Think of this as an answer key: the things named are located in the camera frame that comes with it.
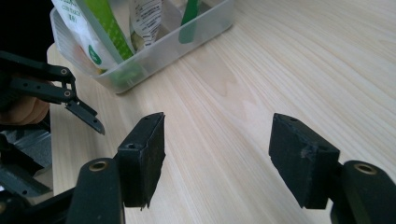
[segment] plastic container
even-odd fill
[[[56,9],[51,11],[50,19],[56,47],[66,60],[110,91],[121,93],[222,33],[233,23],[233,0],[203,0],[201,10],[204,12],[180,26],[185,5],[164,1],[163,10],[166,12],[158,40],[101,75],[82,52]]]

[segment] wood grain surface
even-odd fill
[[[164,112],[166,158],[150,209],[127,223],[330,223],[301,209],[268,156],[274,113],[295,117],[396,180],[396,1],[236,0],[233,26],[123,94],[69,67],[106,135],[50,110],[55,194]]]

